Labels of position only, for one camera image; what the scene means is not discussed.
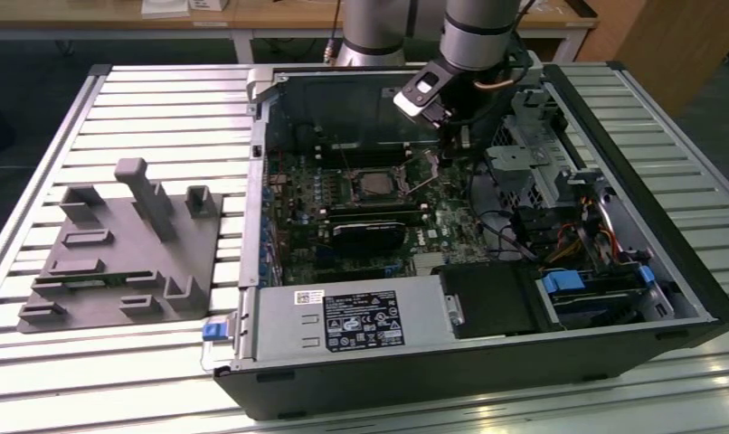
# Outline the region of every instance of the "warning label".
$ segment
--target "warning label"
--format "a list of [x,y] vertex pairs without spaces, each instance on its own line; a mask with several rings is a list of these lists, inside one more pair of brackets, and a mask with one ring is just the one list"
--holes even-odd
[[326,345],[331,352],[405,345],[395,291],[323,300]]

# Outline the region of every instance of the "aluminum table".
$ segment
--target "aluminum table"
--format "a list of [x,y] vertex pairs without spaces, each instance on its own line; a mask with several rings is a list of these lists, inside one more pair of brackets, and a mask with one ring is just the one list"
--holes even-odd
[[[16,332],[19,309],[64,220],[56,203],[67,185],[94,183],[103,197],[128,197],[112,165],[131,156],[147,160],[147,175],[168,194],[207,184],[226,195],[210,311],[235,309],[248,68],[94,68],[0,234],[0,432],[729,430],[729,334],[605,381],[255,422],[202,368],[203,321]],[[729,293],[729,183],[626,72],[590,63],[568,66],[566,73]],[[580,135],[570,137],[592,166]]]

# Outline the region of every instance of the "blue tab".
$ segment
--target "blue tab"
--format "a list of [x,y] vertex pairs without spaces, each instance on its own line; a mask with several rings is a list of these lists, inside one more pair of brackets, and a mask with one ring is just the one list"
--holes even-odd
[[642,265],[638,269],[641,272],[641,277],[644,278],[644,281],[648,285],[654,283],[657,281],[657,278],[654,277],[654,273],[652,272],[652,269],[649,268],[649,265]]
[[545,284],[545,289],[548,294],[558,292],[558,288],[556,287],[556,284],[553,283],[553,279],[549,278],[549,276],[542,278],[542,283]]
[[224,341],[228,339],[228,325],[227,323],[210,323],[204,325],[203,329],[204,341]]
[[548,294],[557,291],[574,291],[578,289],[585,289],[585,283],[582,282],[580,272],[573,269],[550,272],[546,274],[542,281],[545,282]]

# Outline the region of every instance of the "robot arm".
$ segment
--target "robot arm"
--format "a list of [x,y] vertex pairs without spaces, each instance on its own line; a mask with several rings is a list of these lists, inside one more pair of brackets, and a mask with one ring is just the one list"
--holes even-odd
[[467,95],[513,84],[507,78],[495,84],[483,84],[481,79],[495,78],[506,69],[501,65],[506,63],[519,4],[519,0],[447,2],[441,57],[426,64],[394,98],[409,118],[427,121],[439,129],[457,109],[469,112],[475,106]]

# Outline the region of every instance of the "cable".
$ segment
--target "cable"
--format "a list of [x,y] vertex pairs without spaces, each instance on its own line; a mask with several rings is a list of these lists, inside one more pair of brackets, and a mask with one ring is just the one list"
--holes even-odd
[[497,230],[490,224],[487,224],[487,222],[483,221],[483,219],[481,218],[483,216],[483,214],[478,213],[477,209],[474,208],[474,199],[473,199],[474,195],[471,194],[471,183],[474,182],[474,172],[477,170],[478,165],[479,165],[479,162],[474,163],[474,165],[471,167],[470,181],[467,182],[467,195],[469,195],[469,200],[470,200],[471,215],[474,216],[477,221],[483,225],[483,227],[487,229],[487,231],[491,232],[501,240],[506,241],[511,245],[511,247],[514,247],[518,250],[518,252],[522,253],[522,256],[525,258],[527,258],[533,262],[538,262],[538,257],[536,256],[536,254],[522,244],[519,244],[514,239],[511,239],[507,235],[505,235],[502,233],[502,231]]
[[499,114],[495,114],[491,116],[491,118],[501,118],[503,116],[505,111],[509,109],[509,100],[511,99],[511,96],[514,96],[514,87],[505,88],[498,94],[491,98],[491,102],[487,104],[487,106],[481,109],[481,111],[469,119],[462,120],[451,120],[446,122],[446,125],[453,127],[463,127],[465,125],[471,125],[477,121],[479,121],[482,118],[485,118],[489,114],[499,112]]
[[333,30],[330,31],[330,39],[327,40],[327,46],[325,47],[325,63],[330,64],[334,60],[335,51],[335,30],[338,28],[338,15],[341,14],[341,0],[335,5],[335,18],[333,19]]
[[518,31],[518,27],[521,26],[521,21],[522,21],[522,18],[525,17],[525,15],[529,13],[529,10],[531,9],[531,6],[534,5],[536,3],[536,0],[531,0],[527,5],[523,7],[523,9],[521,10],[521,13],[518,14],[518,17],[515,18],[514,20],[514,24],[511,25],[511,30],[514,32]]
[[519,55],[521,55],[521,73],[514,79],[503,80],[498,83],[482,83],[479,81],[474,82],[474,87],[479,90],[485,91],[493,91],[505,89],[510,86],[514,86],[521,82],[521,80],[525,78],[525,75],[529,73],[529,70],[531,68],[533,62],[531,62],[531,56],[529,56],[527,49],[525,48],[525,42],[522,42],[521,35],[518,34],[518,26],[521,25],[522,18],[529,13],[529,9],[531,9],[531,6],[534,5],[536,0],[531,0],[527,5],[521,10],[521,13],[518,14],[514,23],[511,24],[511,33],[514,35],[514,40],[518,43],[518,46],[521,47]]

